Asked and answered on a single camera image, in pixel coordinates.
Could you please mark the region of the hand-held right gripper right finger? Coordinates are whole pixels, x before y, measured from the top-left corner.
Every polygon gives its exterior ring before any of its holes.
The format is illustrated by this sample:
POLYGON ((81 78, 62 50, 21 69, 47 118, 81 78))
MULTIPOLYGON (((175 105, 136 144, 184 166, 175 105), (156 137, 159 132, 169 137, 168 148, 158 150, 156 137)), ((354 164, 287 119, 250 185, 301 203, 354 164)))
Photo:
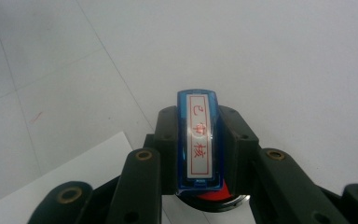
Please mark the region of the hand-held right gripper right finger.
POLYGON ((250 197, 257 224, 350 224, 289 154, 259 145, 238 111, 219 114, 228 190, 250 197))

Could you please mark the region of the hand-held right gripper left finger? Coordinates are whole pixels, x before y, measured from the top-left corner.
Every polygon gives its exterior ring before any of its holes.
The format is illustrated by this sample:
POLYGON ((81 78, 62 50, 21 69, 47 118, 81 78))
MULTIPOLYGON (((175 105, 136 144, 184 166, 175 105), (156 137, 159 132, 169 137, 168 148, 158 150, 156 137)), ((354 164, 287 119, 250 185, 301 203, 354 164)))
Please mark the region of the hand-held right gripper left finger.
POLYGON ((178 190, 177 158, 178 112, 169 106, 145 145, 127 156, 105 224, 161 224, 162 197, 178 190))

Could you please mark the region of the round red ink pad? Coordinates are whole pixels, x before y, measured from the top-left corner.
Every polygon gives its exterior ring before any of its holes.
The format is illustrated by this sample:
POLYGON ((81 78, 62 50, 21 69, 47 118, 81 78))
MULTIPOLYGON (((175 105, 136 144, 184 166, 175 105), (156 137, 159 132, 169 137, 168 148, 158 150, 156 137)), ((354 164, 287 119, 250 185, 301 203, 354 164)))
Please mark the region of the round red ink pad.
POLYGON ((206 182, 179 189, 176 197, 186 205, 208 213, 223 213, 233 210, 246 200, 248 195, 234 195, 228 191, 226 182, 219 188, 208 187, 206 182))

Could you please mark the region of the blue stamp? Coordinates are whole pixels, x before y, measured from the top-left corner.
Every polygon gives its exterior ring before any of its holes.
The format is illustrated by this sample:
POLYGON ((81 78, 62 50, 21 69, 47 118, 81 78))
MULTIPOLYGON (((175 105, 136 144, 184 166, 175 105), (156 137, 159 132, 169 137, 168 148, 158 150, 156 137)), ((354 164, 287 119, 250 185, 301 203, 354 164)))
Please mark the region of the blue stamp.
POLYGON ((178 188, 217 191, 223 187, 221 119, 214 91, 177 93, 178 188))

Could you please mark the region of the white paper sheet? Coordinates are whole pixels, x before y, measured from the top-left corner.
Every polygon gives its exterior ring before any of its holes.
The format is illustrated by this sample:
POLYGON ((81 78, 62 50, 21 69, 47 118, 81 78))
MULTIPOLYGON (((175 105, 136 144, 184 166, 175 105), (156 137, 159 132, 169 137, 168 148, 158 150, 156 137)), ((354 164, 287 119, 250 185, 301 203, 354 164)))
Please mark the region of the white paper sheet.
POLYGON ((121 174, 131 146, 118 133, 0 200, 0 224, 26 224, 48 193, 60 184, 81 181, 97 189, 121 174))

